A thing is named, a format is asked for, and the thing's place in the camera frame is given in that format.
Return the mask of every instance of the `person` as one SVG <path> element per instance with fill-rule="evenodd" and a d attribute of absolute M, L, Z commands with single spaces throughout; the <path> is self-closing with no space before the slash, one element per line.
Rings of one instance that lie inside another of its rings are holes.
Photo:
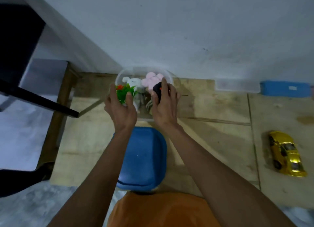
<path fill-rule="evenodd" d="M 162 80 L 161 100 L 152 92 L 153 117 L 171 139 L 204 199 L 184 193 L 138 195 L 128 192 L 119 200 L 107 226 L 295 226 L 256 187 L 194 141 L 177 122 L 180 95 Z M 52 219 L 52 226 L 102 226 L 122 167 L 137 112 L 130 93 L 123 106 L 115 85 L 105 101 L 115 127 L 90 174 Z"/>

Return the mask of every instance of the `artificial plant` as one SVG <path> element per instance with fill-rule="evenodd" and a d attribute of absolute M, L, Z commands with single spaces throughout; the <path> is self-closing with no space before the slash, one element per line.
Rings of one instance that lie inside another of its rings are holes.
<path fill-rule="evenodd" d="M 135 86 L 130 87 L 129 84 L 127 84 L 126 86 L 123 85 L 116 86 L 117 97 L 121 104 L 125 103 L 125 97 L 128 92 L 130 92 L 133 97 L 138 93 L 137 91 L 134 90 L 134 88 Z"/>

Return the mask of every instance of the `person's left hand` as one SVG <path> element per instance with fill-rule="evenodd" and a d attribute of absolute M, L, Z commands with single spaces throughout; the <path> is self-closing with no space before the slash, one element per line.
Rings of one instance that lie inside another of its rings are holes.
<path fill-rule="evenodd" d="M 110 85 L 110 93 L 105 100 L 105 111 L 110 115 L 116 132 L 132 130 L 136 124 L 137 112 L 133 105 L 133 97 L 130 92 L 125 97 L 123 106 L 117 97 L 115 84 Z"/>

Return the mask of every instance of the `white sticker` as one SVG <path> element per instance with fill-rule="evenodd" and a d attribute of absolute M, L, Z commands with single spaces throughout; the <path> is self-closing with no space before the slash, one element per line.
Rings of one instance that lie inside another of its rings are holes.
<path fill-rule="evenodd" d="M 297 90 L 297 87 L 294 87 L 294 86 L 289 86 L 289 90 L 296 91 L 296 90 Z"/>

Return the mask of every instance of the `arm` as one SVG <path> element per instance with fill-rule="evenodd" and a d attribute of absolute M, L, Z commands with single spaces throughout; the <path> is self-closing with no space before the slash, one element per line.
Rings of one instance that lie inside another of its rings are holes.
<path fill-rule="evenodd" d="M 295 226 L 264 194 L 207 152 L 178 125 L 179 96 L 174 86 L 167 86 L 163 80 L 161 92 L 160 104 L 157 95 L 152 93 L 155 122 L 170 137 L 221 226 Z"/>
<path fill-rule="evenodd" d="M 115 135 L 99 158 L 95 167 L 52 219 L 52 226 L 102 226 L 113 192 L 118 181 L 137 112 L 131 94 L 126 97 L 127 107 L 122 106 L 116 96 L 114 84 L 105 101 L 105 110 L 115 126 Z"/>

